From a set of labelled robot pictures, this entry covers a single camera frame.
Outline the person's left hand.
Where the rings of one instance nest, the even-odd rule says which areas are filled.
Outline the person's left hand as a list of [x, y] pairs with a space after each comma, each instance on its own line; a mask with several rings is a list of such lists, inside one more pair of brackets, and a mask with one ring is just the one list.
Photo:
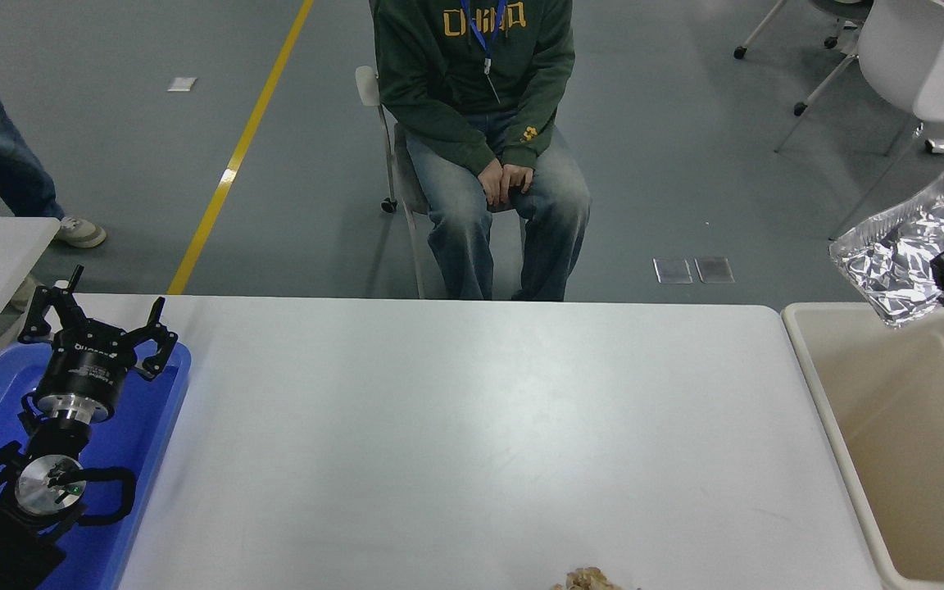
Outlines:
[[526, 194], [534, 182], [534, 168], [517, 166], [514, 164], [503, 164], [501, 166], [501, 201], [509, 202], [510, 194], [513, 189], [520, 190]]

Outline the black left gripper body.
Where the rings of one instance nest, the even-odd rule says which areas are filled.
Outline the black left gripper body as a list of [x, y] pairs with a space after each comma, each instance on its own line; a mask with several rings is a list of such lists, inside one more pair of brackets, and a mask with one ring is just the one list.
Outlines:
[[121, 338], [57, 334], [48, 368], [36, 388], [37, 407], [49, 408], [57, 398], [71, 396], [93, 400], [101, 408], [116, 408], [135, 363], [134, 348]]

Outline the person's right hand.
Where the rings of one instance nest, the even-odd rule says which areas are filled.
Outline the person's right hand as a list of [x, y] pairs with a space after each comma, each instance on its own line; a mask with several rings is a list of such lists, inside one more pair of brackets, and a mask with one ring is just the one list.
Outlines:
[[483, 188], [484, 199], [488, 207], [499, 207], [509, 202], [509, 184], [505, 168], [497, 158], [493, 158], [477, 175]]

